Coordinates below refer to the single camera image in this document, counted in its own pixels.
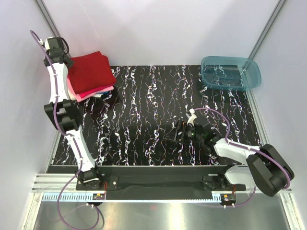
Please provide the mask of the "dark red t-shirt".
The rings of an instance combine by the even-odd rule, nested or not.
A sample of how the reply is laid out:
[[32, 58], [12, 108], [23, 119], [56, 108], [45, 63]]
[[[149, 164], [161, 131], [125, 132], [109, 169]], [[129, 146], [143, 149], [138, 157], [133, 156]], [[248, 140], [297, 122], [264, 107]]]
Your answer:
[[87, 55], [73, 57], [68, 79], [76, 94], [91, 92], [113, 86], [114, 77], [107, 56], [96, 51]]

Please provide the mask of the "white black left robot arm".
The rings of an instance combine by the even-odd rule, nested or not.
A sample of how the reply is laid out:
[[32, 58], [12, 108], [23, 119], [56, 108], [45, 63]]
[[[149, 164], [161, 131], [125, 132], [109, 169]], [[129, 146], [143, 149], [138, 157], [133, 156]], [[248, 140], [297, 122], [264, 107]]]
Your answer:
[[82, 116], [68, 92], [68, 70], [73, 61], [68, 56], [67, 42], [61, 37], [50, 37], [42, 44], [44, 65], [50, 75], [51, 95], [44, 111], [55, 129], [70, 145], [78, 164], [78, 183], [87, 189], [100, 189], [103, 177], [98, 170], [82, 132]]

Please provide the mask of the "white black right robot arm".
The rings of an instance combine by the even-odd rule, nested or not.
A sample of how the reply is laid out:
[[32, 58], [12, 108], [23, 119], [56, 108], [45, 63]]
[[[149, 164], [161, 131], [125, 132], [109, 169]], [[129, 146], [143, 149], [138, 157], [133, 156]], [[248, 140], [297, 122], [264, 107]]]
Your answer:
[[202, 126], [178, 120], [164, 138], [185, 145], [198, 143], [207, 154], [237, 161], [239, 165], [229, 166], [218, 176], [218, 185], [224, 190], [236, 184], [244, 184], [273, 197], [280, 190], [286, 189], [295, 177], [293, 170], [274, 146], [249, 146], [226, 140], [216, 134], [209, 124]]

